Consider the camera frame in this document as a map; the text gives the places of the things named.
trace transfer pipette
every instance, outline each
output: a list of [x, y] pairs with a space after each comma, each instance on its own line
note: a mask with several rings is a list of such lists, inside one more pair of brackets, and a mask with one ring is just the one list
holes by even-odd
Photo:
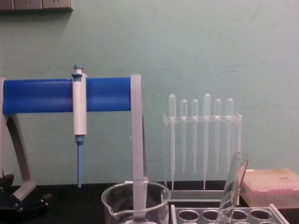
[[171, 189], [173, 190], [174, 175], [175, 175], [175, 161], [176, 161], [176, 140], [175, 140], [175, 122], [176, 122], [176, 96], [169, 95], [169, 118], [170, 118], [170, 136], [171, 136]]
[[221, 99], [217, 98], [214, 102], [215, 121], [215, 156], [216, 156], [216, 172], [218, 173], [219, 164], [219, 148], [220, 148], [220, 116], [221, 116]]
[[234, 110], [234, 101], [232, 98], [228, 98], [226, 100], [226, 116], [228, 117], [227, 122], [227, 129], [226, 129], [226, 151], [228, 156], [228, 171], [229, 171], [229, 162], [230, 162], [230, 156], [231, 156], [231, 136], [232, 136], [232, 122], [231, 118], [233, 116], [233, 110]]
[[206, 93], [204, 95], [203, 115], [204, 123], [204, 189], [206, 189], [206, 175], [207, 175], [207, 162], [208, 162], [208, 143], [209, 143], [209, 117], [211, 114], [211, 95]]
[[186, 161], [186, 117], [187, 117], [187, 100], [181, 100], [181, 119], [182, 119], [182, 164], [183, 174], [185, 173]]
[[191, 116], [193, 117], [193, 164], [196, 173], [196, 152], [197, 152], [197, 120], [198, 120], [198, 101], [193, 99], [191, 103]]

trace beaker rim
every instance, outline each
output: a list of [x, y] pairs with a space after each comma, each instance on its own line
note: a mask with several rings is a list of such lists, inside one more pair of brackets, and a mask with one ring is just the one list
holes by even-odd
[[243, 152], [235, 152], [234, 158], [236, 158], [237, 160], [240, 160], [240, 161], [248, 161], [249, 160], [249, 156]]
[[[153, 206], [153, 207], [143, 209], [143, 210], [124, 210], [124, 211], [119, 211], [119, 212], [114, 213], [111, 206], [108, 203], [105, 202], [104, 195], [107, 194], [107, 192], [109, 192], [110, 190], [112, 190], [114, 188], [117, 188], [119, 186], [126, 185], [126, 184], [133, 184], [133, 182], [138, 182], [138, 181], [143, 181], [144, 183], [149, 183], [149, 184], [157, 185], [157, 186], [161, 187], [161, 189], [165, 190], [165, 192], [167, 194], [167, 198], [162, 203], [160, 203], [156, 206]], [[108, 211], [112, 216], [119, 216], [119, 215], [126, 214], [126, 213], [135, 213], [135, 212], [144, 212], [144, 213], [146, 213], [148, 211], [160, 208], [160, 207], [164, 206], [166, 203], [168, 203], [168, 201], [170, 200], [170, 197], [171, 197], [170, 190], [166, 186], [164, 186], [163, 184], [153, 182], [153, 181], [147, 181], [147, 180], [134, 180], [134, 181], [125, 181], [125, 182], [117, 183], [117, 184], [114, 184], [114, 185], [110, 186], [109, 188], [107, 188], [103, 192], [103, 194], [101, 196], [101, 200], [102, 200], [103, 204], [108, 208]]]

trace black countertop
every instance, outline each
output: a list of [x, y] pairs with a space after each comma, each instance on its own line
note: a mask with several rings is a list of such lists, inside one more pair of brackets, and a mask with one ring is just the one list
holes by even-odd
[[[176, 184], [176, 186], [178, 189], [190, 189], [190, 184], [198, 187], [198, 183], [194, 183], [183, 182]], [[223, 189], [223, 184], [224, 182], [209, 182], [207, 188], [212, 190]], [[87, 184], [83, 185], [81, 189], [78, 189], [76, 185], [37, 186], [24, 202], [34, 202], [43, 195], [51, 193], [52, 199], [48, 214], [24, 224], [103, 224], [105, 218], [101, 195], [109, 186], [111, 186], [110, 183]], [[218, 207], [219, 203], [209, 203], [204, 204], [204, 206], [196, 203], [175, 203], [175, 205], [178, 207]], [[290, 224], [299, 223], [299, 209], [280, 209], [279, 211]]]

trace blue horizontal bar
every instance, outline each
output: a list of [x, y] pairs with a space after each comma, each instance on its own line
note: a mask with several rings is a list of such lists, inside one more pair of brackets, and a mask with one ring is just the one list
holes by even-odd
[[[88, 78], [87, 111], [130, 111], [130, 78]], [[5, 80], [3, 113], [72, 112], [71, 79]]]

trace clear plastic tube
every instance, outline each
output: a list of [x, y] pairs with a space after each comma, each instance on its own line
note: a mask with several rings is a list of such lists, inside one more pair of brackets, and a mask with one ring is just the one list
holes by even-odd
[[187, 117], [187, 100], [181, 100], [181, 118], [182, 118], [182, 165], [183, 174], [185, 173], [186, 161], [186, 117]]
[[228, 116], [227, 122], [227, 132], [226, 132], [226, 150], [227, 150], [227, 157], [228, 157], [228, 170], [229, 170], [229, 162], [232, 150], [232, 122], [231, 117], [233, 116], [234, 110], [234, 101], [232, 98], [228, 98], [226, 100], [226, 116]]
[[171, 189], [174, 185], [175, 176], [175, 161], [176, 161], [176, 141], [175, 141], [175, 121], [176, 121], [176, 96], [174, 94], [169, 95], [169, 118], [170, 118], [170, 135], [171, 135]]
[[216, 219], [217, 224], [231, 223], [248, 161], [249, 158], [245, 153], [236, 152], [232, 157]]
[[220, 116], [221, 116], [221, 99], [217, 98], [214, 102], [215, 122], [215, 158], [216, 158], [216, 173], [219, 167], [219, 149], [220, 149]]
[[191, 116], [193, 117], [193, 164], [196, 173], [196, 152], [197, 152], [197, 120], [198, 120], [198, 100], [193, 99], [191, 103]]
[[207, 164], [208, 164], [208, 142], [209, 142], [209, 117], [211, 115], [211, 95], [206, 93], [204, 95], [203, 115], [205, 118], [204, 122], [204, 189], [206, 189], [206, 175], [207, 175]]

